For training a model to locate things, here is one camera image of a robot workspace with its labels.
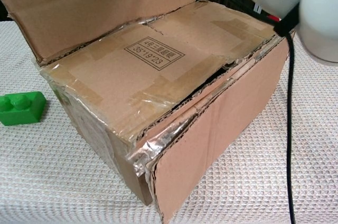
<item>printed label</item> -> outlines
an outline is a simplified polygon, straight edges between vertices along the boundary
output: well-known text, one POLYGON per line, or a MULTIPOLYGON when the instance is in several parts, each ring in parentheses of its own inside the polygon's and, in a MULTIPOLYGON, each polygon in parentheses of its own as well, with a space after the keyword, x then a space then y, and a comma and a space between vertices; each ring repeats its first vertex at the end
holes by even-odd
POLYGON ((184 56, 182 52, 150 37, 128 46, 125 50, 158 71, 184 56))

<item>white textured tablecloth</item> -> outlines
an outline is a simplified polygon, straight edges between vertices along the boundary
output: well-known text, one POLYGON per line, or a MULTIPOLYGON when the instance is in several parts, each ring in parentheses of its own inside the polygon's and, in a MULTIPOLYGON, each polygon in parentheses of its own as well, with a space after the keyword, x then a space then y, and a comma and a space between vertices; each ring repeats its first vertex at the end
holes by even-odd
MULTIPOLYGON (((338 223, 338 68, 296 39, 293 192, 297 223, 338 223)), ((0 125, 1 223, 159 223, 71 126, 14 22, 0 23, 0 94, 41 91, 39 124, 0 125)), ((285 66, 266 109, 208 169, 173 223, 289 223, 285 66)))

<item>green toy block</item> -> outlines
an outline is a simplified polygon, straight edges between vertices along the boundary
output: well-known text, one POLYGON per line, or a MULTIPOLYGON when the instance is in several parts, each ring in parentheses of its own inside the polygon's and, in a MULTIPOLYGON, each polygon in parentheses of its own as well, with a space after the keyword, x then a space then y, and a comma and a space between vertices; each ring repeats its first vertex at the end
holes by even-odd
POLYGON ((38 123, 45 104, 41 92, 0 96, 0 122, 5 126, 38 123))

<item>torn cardboard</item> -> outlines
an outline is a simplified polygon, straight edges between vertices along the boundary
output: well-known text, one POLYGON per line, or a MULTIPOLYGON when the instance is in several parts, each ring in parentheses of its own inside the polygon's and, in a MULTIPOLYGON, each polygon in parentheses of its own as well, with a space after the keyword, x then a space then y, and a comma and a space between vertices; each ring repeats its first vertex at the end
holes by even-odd
POLYGON ((208 1, 2 1, 79 134, 163 221, 264 108, 287 56, 272 27, 208 1))

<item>cardboard box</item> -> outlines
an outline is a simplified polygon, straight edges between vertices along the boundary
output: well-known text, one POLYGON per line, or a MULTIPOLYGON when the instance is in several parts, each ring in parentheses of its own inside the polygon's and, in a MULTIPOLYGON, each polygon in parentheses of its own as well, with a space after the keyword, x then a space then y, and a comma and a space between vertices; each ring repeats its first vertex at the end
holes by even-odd
POLYGON ((164 222, 264 109, 288 53, 208 1, 2 1, 79 134, 164 222))

